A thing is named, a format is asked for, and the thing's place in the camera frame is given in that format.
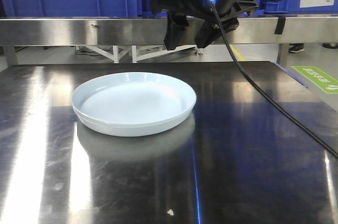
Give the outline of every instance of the metal table surface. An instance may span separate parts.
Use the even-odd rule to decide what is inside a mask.
[[[338,150],[338,115],[270,62],[244,68]],[[100,135],[71,93],[123,71],[168,74],[198,101],[168,132]],[[233,63],[14,66],[0,73],[0,223],[338,223],[338,162]]]

